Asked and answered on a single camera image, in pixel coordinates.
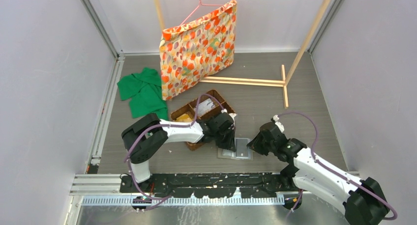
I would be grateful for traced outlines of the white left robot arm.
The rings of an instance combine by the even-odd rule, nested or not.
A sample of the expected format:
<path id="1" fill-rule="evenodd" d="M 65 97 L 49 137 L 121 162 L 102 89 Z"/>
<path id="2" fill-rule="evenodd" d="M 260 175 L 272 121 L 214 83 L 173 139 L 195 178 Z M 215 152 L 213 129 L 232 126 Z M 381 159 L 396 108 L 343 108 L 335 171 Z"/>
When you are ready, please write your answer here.
<path id="1" fill-rule="evenodd" d="M 132 124 L 122 132 L 121 138 L 127 150 L 124 161 L 129 161 L 133 173 L 133 188 L 140 193 L 150 188 L 149 160 L 166 143 L 204 144 L 213 141 L 218 148 L 235 152 L 236 115 L 221 111 L 207 120 L 173 122 L 150 113 Z"/>

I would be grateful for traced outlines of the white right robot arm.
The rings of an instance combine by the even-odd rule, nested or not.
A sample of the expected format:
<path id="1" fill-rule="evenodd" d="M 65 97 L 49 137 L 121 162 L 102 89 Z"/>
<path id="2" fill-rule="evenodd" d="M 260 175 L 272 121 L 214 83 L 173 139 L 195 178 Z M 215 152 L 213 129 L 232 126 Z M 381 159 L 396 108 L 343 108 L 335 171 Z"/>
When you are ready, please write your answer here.
<path id="1" fill-rule="evenodd" d="M 274 154 L 288 165 L 281 170 L 281 186 L 308 191 L 338 209 L 351 225 L 377 225 L 390 212 L 379 183 L 342 171 L 315 153 L 303 142 L 286 138 L 280 122 L 260 127 L 248 147 L 261 154 Z"/>

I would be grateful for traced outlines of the dark card in holder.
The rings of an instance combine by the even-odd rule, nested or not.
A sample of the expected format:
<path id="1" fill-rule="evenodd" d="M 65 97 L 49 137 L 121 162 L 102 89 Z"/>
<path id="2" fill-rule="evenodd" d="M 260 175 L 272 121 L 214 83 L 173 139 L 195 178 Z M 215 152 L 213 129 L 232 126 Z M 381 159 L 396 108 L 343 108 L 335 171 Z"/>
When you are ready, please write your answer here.
<path id="1" fill-rule="evenodd" d="M 247 144 L 250 142 L 250 139 L 247 138 L 236 138 L 236 158 L 238 159 L 249 159 L 250 151 L 247 148 Z"/>

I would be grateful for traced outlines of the silver VIP card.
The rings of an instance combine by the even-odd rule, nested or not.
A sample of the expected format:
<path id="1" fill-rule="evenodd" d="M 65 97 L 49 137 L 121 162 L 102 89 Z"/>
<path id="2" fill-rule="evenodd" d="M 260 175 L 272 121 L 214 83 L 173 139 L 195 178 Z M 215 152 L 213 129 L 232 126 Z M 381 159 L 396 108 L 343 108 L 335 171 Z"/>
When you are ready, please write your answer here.
<path id="1" fill-rule="evenodd" d="M 196 111 L 198 117 L 202 117 L 212 109 L 216 107 L 216 104 L 211 99 L 206 99 L 198 104 L 193 110 Z"/>

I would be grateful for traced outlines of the gold cards in basket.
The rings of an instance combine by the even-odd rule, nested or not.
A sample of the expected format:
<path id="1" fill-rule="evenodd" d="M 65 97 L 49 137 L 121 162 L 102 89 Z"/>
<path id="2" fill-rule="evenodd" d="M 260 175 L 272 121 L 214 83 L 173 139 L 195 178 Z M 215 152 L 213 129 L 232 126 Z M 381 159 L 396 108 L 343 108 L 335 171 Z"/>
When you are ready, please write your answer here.
<path id="1" fill-rule="evenodd" d="M 192 122 L 193 118 L 191 118 L 188 114 L 182 114 L 179 117 L 177 117 L 175 119 L 175 122 L 184 122 L 184 123 L 189 123 Z"/>

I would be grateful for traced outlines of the brown wicker basket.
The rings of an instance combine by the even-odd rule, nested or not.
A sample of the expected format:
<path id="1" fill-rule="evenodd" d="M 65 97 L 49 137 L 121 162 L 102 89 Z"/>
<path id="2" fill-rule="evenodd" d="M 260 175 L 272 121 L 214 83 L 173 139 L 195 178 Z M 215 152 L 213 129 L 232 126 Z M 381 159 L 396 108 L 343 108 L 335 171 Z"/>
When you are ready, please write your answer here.
<path id="1" fill-rule="evenodd" d="M 188 149 L 195 151 L 204 144 L 214 141 L 220 149 L 235 152 L 236 113 L 227 101 L 212 89 L 199 98 L 188 102 L 171 113 L 170 119 L 175 122 L 190 123 L 196 119 L 204 132 L 208 133 L 198 142 L 186 142 Z"/>

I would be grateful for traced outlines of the wooden rack stand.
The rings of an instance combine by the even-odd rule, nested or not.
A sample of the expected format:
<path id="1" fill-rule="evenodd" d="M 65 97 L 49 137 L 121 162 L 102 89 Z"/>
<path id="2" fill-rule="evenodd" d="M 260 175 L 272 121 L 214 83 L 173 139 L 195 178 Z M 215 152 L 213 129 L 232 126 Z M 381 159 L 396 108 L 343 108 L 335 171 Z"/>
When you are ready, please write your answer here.
<path id="1" fill-rule="evenodd" d="M 204 0 L 220 4 L 229 0 Z M 237 0 L 237 39 L 235 60 L 230 68 L 216 76 L 281 79 L 281 65 L 285 66 L 287 79 L 297 52 L 304 44 L 315 17 L 324 0 Z M 183 21 L 196 5 L 196 0 L 164 0 L 166 26 Z M 196 98 L 210 89 L 217 89 L 230 102 L 243 98 L 248 103 L 272 100 L 282 105 L 281 87 L 239 84 L 200 83 L 170 103 L 170 108 Z"/>

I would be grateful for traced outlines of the floral orange fabric bag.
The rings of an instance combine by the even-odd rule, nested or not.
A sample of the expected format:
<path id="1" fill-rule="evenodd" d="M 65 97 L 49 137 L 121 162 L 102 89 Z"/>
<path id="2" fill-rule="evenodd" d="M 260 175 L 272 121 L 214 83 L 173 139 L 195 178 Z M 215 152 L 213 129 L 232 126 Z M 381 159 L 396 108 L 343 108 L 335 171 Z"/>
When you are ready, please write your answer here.
<path id="1" fill-rule="evenodd" d="M 237 1 L 162 31 L 159 45 L 162 99 L 170 100 L 234 62 Z"/>

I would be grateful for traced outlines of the green cloth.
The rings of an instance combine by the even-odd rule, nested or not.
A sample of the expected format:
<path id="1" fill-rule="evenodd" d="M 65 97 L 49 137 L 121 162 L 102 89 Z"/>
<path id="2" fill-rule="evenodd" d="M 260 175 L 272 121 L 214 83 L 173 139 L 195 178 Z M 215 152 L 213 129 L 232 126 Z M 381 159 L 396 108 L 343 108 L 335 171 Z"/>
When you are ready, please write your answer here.
<path id="1" fill-rule="evenodd" d="M 140 73 L 124 76 L 117 83 L 122 101 L 129 101 L 132 118 L 155 113 L 158 118 L 168 120 L 168 107 L 162 99 L 162 85 L 155 69 L 143 68 Z"/>

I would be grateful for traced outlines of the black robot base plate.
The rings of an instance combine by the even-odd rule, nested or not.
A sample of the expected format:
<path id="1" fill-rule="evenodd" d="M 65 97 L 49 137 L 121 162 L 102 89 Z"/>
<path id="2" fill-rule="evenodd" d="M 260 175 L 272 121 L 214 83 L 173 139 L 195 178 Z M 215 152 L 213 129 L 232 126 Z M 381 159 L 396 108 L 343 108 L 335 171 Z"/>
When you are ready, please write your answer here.
<path id="1" fill-rule="evenodd" d="M 144 192 L 158 198 L 231 198 L 236 193 L 243 198 L 269 198 L 300 192 L 289 178 L 271 172 L 155 173 L 139 184 L 127 173 L 119 177 L 121 193 Z"/>

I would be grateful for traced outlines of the perforated metal rail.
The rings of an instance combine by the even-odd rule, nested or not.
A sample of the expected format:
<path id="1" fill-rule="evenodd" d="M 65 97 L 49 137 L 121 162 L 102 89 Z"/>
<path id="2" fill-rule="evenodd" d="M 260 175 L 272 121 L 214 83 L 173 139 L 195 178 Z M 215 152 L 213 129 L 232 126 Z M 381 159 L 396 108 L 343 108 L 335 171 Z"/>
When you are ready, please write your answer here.
<path id="1" fill-rule="evenodd" d="M 85 206 L 151 206 L 158 204 L 158 200 L 136 195 L 120 196 L 84 196 L 81 204 Z M 262 198 L 242 198 L 241 195 L 232 197 L 209 198 L 175 198 L 171 197 L 163 202 L 162 206 L 203 206 L 203 205 L 284 205 L 283 195 Z"/>

